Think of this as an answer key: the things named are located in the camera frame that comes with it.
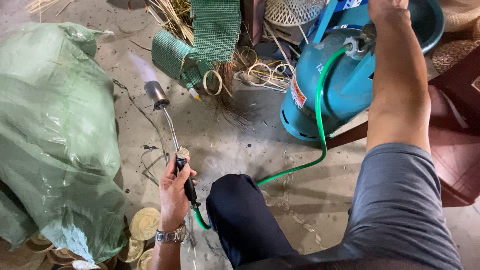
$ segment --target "watch face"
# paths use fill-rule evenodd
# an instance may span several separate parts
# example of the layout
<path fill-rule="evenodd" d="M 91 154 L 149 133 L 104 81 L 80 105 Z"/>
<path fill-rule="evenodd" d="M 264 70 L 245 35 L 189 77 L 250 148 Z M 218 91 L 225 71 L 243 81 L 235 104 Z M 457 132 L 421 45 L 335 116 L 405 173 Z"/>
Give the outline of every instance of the watch face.
<path fill-rule="evenodd" d="M 187 234 L 187 226 L 185 226 L 185 224 L 182 224 L 179 228 L 180 242 L 183 242 L 183 239 L 185 239 L 186 234 Z"/>

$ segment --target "green hose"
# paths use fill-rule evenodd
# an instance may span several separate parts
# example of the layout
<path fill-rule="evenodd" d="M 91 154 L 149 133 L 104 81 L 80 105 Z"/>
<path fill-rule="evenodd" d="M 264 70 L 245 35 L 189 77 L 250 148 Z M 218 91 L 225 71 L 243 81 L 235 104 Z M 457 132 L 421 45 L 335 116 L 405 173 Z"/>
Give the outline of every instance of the green hose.
<path fill-rule="evenodd" d="M 198 207 L 194 208 L 193 212 L 195 213 L 195 218 L 197 219 L 197 222 L 202 229 L 210 230 L 212 228 L 212 226 L 205 223 L 204 219 L 202 218 L 202 215 L 200 214 L 200 210 L 198 209 Z"/>
<path fill-rule="evenodd" d="M 324 124 L 322 122 L 322 110 L 321 110 L 321 103 L 322 103 L 322 92 L 323 92 L 323 89 L 324 89 L 324 84 L 325 84 L 325 78 L 326 78 L 326 75 L 328 73 L 328 70 L 330 69 L 330 67 L 332 66 L 333 62 L 335 62 L 335 60 L 340 56 L 342 55 L 344 52 L 346 52 L 347 49 L 345 47 L 339 49 L 337 52 L 335 52 L 332 57 L 330 57 L 330 59 L 328 59 L 327 63 L 325 64 L 325 67 L 324 69 L 322 69 L 322 72 L 320 73 L 320 78 L 318 79 L 318 83 L 317 83 L 317 94 L 316 94 L 316 98 L 315 98 L 315 115 L 316 115 L 316 118 L 317 118 L 317 125 L 318 125 L 318 133 L 320 134 L 320 142 L 322 144 L 322 156 L 315 160 L 315 161 L 312 161 L 310 163 L 307 163 L 305 165 L 301 165 L 301 166 L 298 166 L 298 167 L 295 167 L 295 168 L 292 168 L 290 170 L 286 170 L 286 171 L 283 171 L 283 172 L 279 172 L 275 175 L 272 175 L 272 176 L 269 176 L 263 180 L 261 180 L 260 182 L 257 183 L 257 185 L 263 185 L 277 177 L 280 177 L 282 175 L 285 175 L 285 174 L 289 174 L 291 172 L 295 172 L 295 171 L 298 171 L 298 170 L 301 170 L 301 169 L 305 169 L 305 168 L 308 168 L 310 166 L 313 166 L 315 164 L 318 164 L 320 162 L 322 162 L 326 155 L 327 155 L 327 143 L 325 142 L 325 133 L 324 133 Z"/>

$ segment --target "wristwatch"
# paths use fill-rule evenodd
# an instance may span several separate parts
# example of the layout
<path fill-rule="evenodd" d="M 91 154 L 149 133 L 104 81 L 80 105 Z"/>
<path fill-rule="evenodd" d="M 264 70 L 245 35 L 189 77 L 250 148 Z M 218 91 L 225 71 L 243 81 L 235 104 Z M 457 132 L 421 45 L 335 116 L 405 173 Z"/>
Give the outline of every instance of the wristwatch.
<path fill-rule="evenodd" d="M 185 221 L 180 224 L 174 232 L 164 233 L 159 230 L 156 231 L 155 240 L 159 243 L 181 243 L 187 234 L 187 227 Z"/>

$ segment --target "metal torch pipe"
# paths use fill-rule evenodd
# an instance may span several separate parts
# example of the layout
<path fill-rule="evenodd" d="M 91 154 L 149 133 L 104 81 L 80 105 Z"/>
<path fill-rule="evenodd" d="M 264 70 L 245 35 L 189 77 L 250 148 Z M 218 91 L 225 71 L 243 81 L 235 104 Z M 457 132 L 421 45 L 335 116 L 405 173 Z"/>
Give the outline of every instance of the metal torch pipe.
<path fill-rule="evenodd" d="M 172 132 L 173 143 L 175 144 L 175 150 L 178 152 L 180 150 L 180 147 L 177 141 L 177 136 L 175 135 L 175 129 L 173 129 L 172 119 L 170 118 L 170 115 L 168 114 L 166 108 L 163 108 L 162 110 L 165 113 L 165 116 L 167 117 L 168 125 L 170 126 L 170 131 Z"/>

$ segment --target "green plastic sack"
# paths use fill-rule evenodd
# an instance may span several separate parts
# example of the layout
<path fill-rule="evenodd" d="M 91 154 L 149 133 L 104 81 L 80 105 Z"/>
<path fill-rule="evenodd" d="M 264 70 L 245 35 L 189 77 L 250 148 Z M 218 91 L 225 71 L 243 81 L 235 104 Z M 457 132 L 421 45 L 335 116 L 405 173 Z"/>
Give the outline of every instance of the green plastic sack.
<path fill-rule="evenodd" d="M 36 230 L 90 262 L 126 244 L 113 84 L 80 25 L 26 24 L 0 36 L 0 236 Z"/>

